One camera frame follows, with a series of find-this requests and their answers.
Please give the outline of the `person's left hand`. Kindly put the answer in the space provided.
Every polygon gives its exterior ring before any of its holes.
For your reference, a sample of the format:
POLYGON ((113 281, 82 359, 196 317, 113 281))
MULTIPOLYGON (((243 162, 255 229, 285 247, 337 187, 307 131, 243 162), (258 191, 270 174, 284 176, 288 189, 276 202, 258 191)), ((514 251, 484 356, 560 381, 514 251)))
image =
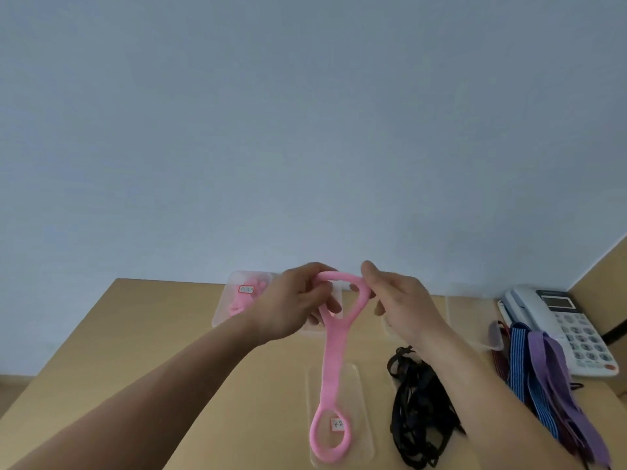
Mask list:
POLYGON ((333 314, 341 312, 342 307, 332 294, 333 284, 315 282, 326 271, 335 269, 321 262, 310 262, 287 269, 270 283, 255 300, 252 311, 259 344, 289 337, 308 321, 319 324, 322 305, 333 314))

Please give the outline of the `person's right hand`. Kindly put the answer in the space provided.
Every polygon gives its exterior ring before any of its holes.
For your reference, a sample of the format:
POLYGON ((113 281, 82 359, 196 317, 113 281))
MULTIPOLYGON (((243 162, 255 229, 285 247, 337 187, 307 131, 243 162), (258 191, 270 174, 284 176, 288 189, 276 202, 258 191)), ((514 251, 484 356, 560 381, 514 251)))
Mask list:
POLYGON ((450 336, 451 329, 419 279, 386 272, 389 298, 375 297, 375 314, 384 317, 397 336, 426 357, 437 343, 450 336))

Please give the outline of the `person's left forearm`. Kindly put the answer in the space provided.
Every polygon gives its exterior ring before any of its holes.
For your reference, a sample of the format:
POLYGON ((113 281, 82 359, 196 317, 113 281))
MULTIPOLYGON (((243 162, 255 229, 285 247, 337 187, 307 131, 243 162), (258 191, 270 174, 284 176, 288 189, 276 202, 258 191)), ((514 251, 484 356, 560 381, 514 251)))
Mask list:
POLYGON ((290 333, 260 314, 231 318, 8 470, 163 470, 237 364, 256 347, 290 333))

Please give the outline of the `person's right forearm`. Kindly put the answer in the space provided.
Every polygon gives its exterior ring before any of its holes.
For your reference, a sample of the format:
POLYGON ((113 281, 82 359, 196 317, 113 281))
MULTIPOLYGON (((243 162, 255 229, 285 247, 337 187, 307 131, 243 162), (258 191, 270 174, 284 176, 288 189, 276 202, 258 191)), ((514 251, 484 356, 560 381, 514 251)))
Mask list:
POLYGON ((436 372, 483 470, 581 470, 464 340, 419 329, 409 342, 436 372))

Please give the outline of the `empty clear plastic box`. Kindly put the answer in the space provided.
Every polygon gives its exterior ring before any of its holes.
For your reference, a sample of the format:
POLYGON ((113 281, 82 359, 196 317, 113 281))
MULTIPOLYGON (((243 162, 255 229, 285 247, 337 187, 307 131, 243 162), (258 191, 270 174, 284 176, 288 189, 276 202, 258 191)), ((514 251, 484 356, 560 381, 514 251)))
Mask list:
POLYGON ((447 324, 478 352, 502 351, 504 338, 497 299, 478 284, 452 283, 431 295, 447 324))

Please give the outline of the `clear plastic lid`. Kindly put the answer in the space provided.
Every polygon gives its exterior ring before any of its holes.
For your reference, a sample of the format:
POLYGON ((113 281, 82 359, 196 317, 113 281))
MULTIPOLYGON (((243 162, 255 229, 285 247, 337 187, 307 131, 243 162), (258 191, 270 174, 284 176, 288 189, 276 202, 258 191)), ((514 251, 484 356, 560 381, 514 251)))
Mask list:
MULTIPOLYGON (((322 385, 322 365, 309 366, 305 372, 305 395, 307 398, 307 428, 319 404, 322 385)), ((352 432, 352 440, 347 454, 338 462, 327 464, 309 450, 312 470, 359 470, 364 469, 375 455, 369 416, 365 405, 362 380, 358 368, 353 363, 344 363, 339 381, 337 403, 347 417, 352 432)))

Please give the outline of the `white telephone handset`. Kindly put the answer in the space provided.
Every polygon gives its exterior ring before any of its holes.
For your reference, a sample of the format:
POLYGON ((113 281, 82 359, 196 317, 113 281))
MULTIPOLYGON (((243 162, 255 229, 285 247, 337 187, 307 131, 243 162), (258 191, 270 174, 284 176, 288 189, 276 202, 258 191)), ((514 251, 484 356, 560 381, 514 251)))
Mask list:
POLYGON ((554 312, 536 290, 527 286, 514 286, 500 300, 512 321, 526 324, 533 331, 560 333, 554 312))

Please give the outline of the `white desk telephone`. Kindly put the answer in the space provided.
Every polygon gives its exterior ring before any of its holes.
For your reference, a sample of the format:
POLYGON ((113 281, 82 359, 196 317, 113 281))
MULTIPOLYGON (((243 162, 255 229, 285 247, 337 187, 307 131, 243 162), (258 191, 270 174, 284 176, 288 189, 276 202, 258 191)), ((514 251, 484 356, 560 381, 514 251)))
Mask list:
MULTIPOLYGON (((549 309, 554 312, 560 333, 545 332, 545 334, 556 340, 562 347, 571 375, 604 379, 618 375, 618 363, 607 344, 584 314, 583 308, 568 292, 541 290, 528 285, 518 286, 527 286, 536 290, 549 309)), ((506 324, 511 325, 515 322, 508 316, 500 299, 497 305, 506 324)))

